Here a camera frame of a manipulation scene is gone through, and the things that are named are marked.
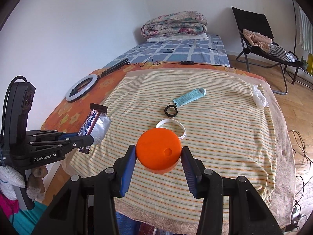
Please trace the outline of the clothes on chair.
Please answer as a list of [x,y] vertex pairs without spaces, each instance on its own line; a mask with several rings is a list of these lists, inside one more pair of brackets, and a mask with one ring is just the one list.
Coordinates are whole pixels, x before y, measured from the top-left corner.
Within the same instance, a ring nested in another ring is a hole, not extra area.
[[244,38],[249,42],[251,46],[256,46],[262,49],[269,55],[283,60],[289,63],[296,61],[295,57],[290,53],[286,52],[285,49],[278,44],[275,44],[273,40],[267,36],[263,36],[258,32],[252,32],[247,29],[242,30]]

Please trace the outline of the orange floral bedsheet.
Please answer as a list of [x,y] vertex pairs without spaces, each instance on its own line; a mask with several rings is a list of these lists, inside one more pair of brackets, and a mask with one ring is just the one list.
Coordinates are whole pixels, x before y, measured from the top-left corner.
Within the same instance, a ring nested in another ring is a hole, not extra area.
[[104,99],[106,99],[110,92],[119,84],[119,82],[124,78],[124,76],[130,71],[146,71],[149,69],[208,69],[217,70],[223,73],[229,72],[242,76],[249,76],[252,78],[260,79],[266,81],[262,76],[245,72],[240,69],[234,69],[231,67],[226,67],[222,65],[211,65],[211,64],[195,64],[195,65],[181,65],[180,63],[159,63],[153,66],[151,62],[147,64],[130,64],[123,66],[122,69],[118,69],[115,72],[101,78],[95,85],[95,87],[90,90],[85,96],[74,102],[67,102],[63,100],[55,110],[49,115],[46,121],[43,123],[42,130],[55,130],[60,132],[73,133],[78,132],[84,123],[86,116],[90,112],[90,103],[100,104]]

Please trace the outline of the striped yellow towel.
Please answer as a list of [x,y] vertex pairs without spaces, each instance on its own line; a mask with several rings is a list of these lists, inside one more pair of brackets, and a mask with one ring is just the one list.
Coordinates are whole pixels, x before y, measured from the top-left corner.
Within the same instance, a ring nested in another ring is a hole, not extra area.
[[253,85],[213,70],[154,70],[127,75],[103,104],[111,124],[89,154],[76,152],[70,165],[82,177],[98,174],[165,119],[173,99],[195,88],[206,95],[179,107],[164,128],[182,137],[192,155],[222,177],[247,177],[266,204],[276,176],[276,140],[269,107],[253,100]]

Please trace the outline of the black folding chair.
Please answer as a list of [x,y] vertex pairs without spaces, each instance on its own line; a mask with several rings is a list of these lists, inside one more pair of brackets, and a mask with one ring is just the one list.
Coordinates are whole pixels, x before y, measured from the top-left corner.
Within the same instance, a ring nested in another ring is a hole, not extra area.
[[248,54],[254,54],[259,57],[273,61],[274,64],[266,66],[267,69],[279,66],[282,72],[285,91],[273,90],[273,93],[284,96],[288,93],[288,84],[286,81],[286,69],[288,66],[296,69],[292,79],[295,83],[299,69],[303,66],[294,52],[287,52],[282,46],[274,41],[274,36],[264,14],[258,14],[231,7],[235,21],[239,30],[242,51],[236,57],[236,61],[245,63],[247,71],[250,72],[250,63]]

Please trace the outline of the folded floral quilt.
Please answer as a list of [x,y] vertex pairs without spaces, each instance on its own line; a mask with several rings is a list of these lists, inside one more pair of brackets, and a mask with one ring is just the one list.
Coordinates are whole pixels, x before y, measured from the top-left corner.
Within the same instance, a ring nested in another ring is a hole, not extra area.
[[207,31],[206,17],[197,11],[182,11],[161,15],[141,27],[145,39],[187,34],[198,36]]

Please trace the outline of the white silicone wristband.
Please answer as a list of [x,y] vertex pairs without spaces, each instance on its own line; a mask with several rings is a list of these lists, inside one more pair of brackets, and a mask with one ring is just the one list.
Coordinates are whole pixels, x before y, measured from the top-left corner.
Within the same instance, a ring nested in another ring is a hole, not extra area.
[[165,128],[172,130],[180,140],[186,137],[186,129],[183,124],[172,118],[167,118],[159,121],[156,124],[156,128]]

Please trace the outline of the yellow crate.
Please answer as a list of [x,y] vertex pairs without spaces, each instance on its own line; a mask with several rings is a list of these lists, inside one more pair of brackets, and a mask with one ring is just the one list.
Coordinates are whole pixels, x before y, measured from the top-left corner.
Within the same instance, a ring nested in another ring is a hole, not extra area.
[[308,66],[307,66],[306,71],[310,73],[311,75],[313,75],[313,55],[312,54],[308,54],[307,64]]

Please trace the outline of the orange plastic cap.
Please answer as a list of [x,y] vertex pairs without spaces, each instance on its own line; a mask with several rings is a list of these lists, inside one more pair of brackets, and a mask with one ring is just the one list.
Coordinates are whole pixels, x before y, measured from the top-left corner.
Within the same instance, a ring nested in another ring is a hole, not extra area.
[[139,137],[136,155],[148,171],[164,174],[178,163],[181,148],[181,141],[174,132],[166,128],[153,128]]

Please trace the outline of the white crumpled tissue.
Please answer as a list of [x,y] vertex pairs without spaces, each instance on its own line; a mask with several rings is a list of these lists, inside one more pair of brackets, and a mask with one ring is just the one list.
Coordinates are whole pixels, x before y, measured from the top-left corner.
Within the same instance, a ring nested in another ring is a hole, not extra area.
[[253,91],[253,100],[257,108],[266,108],[268,107],[268,101],[262,92],[258,89],[258,85],[252,86]]

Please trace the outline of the teal tube packet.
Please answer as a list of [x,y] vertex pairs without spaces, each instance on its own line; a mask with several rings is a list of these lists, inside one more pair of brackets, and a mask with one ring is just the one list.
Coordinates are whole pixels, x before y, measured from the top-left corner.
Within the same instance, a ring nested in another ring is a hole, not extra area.
[[197,99],[200,99],[204,97],[205,95],[206,95],[206,89],[196,88],[176,99],[173,99],[172,102],[175,104],[176,107],[181,107]]

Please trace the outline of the beige blanket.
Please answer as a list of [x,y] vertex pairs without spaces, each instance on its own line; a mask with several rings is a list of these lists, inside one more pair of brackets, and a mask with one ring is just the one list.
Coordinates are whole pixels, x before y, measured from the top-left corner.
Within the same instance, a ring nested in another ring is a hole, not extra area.
[[[208,70],[208,69],[158,69],[158,70]],[[149,69],[146,71],[130,71],[125,76],[130,75],[134,76],[135,74],[145,74],[148,72],[155,71]],[[249,76],[242,76],[234,73],[225,72],[225,74],[236,76],[252,85],[258,85],[258,89],[266,97],[268,101],[268,107],[272,114],[274,131],[275,131],[275,140],[276,140],[276,176],[275,176],[275,188],[271,193],[271,201],[268,204],[270,210],[275,216],[279,225],[287,225],[291,220],[292,205],[294,200],[295,193],[295,166],[294,166],[294,157],[291,147],[290,138],[288,136],[288,129],[282,111],[277,103],[277,100],[270,90],[270,86],[266,81],[260,79],[252,78]],[[73,169],[70,165],[71,158],[78,151],[73,151],[72,154],[66,158],[64,169],[69,174],[75,174],[78,172]]]

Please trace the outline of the black clothes rack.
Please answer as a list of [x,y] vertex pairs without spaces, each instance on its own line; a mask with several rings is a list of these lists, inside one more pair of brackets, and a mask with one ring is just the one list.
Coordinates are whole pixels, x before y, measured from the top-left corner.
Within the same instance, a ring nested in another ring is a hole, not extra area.
[[292,6],[295,26],[293,53],[305,63],[298,70],[295,82],[312,90],[312,75],[306,71],[308,54],[312,54],[312,23],[296,0],[292,0]]

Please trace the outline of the brown candy bar wrapper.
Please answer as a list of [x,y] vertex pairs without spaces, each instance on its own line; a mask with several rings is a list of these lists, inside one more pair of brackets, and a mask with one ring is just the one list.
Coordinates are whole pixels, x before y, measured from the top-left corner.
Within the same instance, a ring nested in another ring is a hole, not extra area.
[[[90,103],[90,109],[91,111],[77,135],[90,135],[93,137],[93,143],[91,145],[99,145],[109,129],[111,119],[107,116],[107,106]],[[78,148],[78,151],[80,153],[89,154],[91,145],[80,147]]]

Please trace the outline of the blue checked bedsheet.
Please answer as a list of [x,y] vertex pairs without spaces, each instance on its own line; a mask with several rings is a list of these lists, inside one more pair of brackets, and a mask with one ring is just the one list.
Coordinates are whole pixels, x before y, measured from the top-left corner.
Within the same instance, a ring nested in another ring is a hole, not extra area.
[[116,57],[105,67],[112,67],[125,59],[132,64],[144,63],[150,57],[154,62],[194,61],[230,67],[223,42],[214,34],[209,34],[206,39],[146,41]]

